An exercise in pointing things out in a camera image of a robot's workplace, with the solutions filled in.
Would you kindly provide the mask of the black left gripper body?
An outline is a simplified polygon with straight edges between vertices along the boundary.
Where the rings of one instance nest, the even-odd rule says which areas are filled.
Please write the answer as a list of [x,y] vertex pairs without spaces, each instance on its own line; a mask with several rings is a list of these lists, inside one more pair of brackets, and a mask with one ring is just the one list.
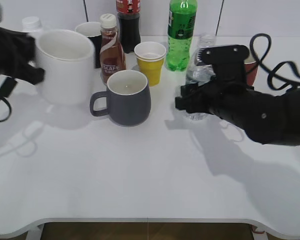
[[32,36],[0,27],[0,75],[15,77],[21,65],[34,60],[35,48]]

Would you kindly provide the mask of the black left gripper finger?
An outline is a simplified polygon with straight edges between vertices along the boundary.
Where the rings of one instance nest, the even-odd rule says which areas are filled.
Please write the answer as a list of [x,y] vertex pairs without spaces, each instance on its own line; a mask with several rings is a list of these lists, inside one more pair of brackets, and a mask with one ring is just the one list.
[[36,68],[29,64],[24,64],[17,69],[14,77],[32,85],[37,85],[44,81],[45,70],[40,67]]

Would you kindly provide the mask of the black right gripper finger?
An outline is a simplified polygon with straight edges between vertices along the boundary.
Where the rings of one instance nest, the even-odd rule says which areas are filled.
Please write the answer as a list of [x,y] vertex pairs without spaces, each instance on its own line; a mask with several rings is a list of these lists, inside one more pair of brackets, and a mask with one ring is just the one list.
[[174,102],[177,110],[186,111],[188,114],[210,113],[207,105],[201,98],[177,96],[175,97]]
[[203,86],[208,85],[209,82],[216,79],[215,75],[210,76],[207,81],[198,81],[187,79],[185,85],[180,87],[181,97],[189,96],[190,94],[195,93],[197,90],[201,89]]

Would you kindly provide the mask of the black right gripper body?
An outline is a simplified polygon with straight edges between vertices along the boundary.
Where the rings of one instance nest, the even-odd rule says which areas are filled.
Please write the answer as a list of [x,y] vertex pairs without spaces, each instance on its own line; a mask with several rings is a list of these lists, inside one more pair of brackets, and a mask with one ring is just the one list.
[[285,98],[247,89],[238,83],[206,84],[208,112],[242,129],[260,144],[285,143]]

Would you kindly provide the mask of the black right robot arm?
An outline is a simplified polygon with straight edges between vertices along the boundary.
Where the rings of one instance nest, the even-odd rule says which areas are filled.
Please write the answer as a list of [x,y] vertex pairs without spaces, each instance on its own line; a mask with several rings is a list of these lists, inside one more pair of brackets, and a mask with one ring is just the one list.
[[189,114],[217,116],[256,143],[300,146],[300,88],[274,96],[236,80],[214,79],[181,86],[174,102],[176,109]]

